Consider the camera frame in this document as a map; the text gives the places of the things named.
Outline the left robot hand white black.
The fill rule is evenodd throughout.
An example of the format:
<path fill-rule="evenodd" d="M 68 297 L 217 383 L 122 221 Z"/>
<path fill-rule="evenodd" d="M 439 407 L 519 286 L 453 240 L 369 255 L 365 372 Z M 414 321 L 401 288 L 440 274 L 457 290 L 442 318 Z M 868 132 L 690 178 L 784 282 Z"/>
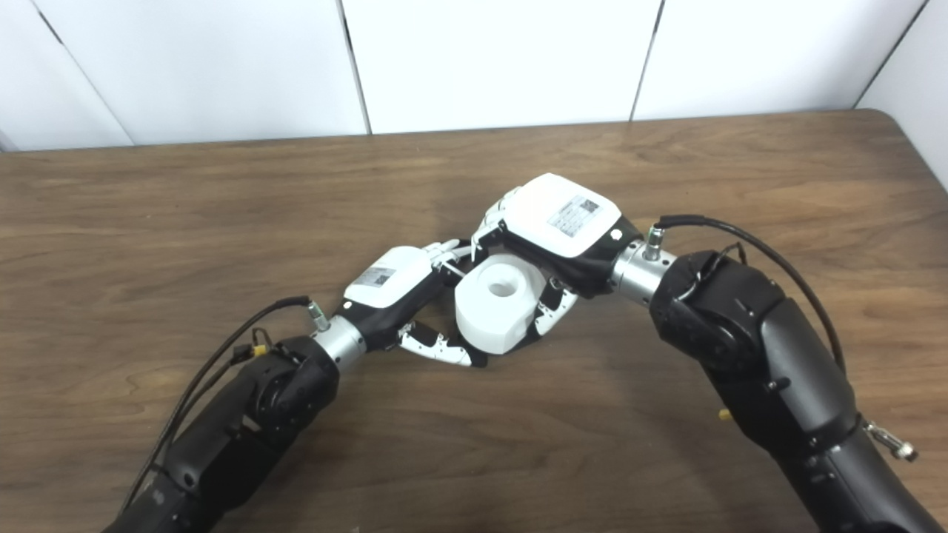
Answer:
<path fill-rule="evenodd" d="M 425 306 L 463 280 L 461 262 L 471 252 L 467 239 L 392 247 L 345 288 L 328 325 L 313 334 L 315 342 L 341 372 L 362 355 L 394 348 L 427 360 L 487 367 L 486 355 L 416 320 Z"/>

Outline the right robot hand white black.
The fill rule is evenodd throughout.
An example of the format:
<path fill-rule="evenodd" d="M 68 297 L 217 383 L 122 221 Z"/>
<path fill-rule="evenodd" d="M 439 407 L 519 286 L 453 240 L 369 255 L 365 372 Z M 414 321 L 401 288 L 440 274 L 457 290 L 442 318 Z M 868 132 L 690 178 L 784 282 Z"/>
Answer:
<path fill-rule="evenodd" d="M 650 306 L 676 259 L 661 249 L 662 235 L 640 232 L 607 197 L 545 173 L 484 213 L 471 238 L 472 261 L 484 263 L 501 247 L 547 272 L 519 349 L 545 336 L 579 298 L 618 293 Z"/>

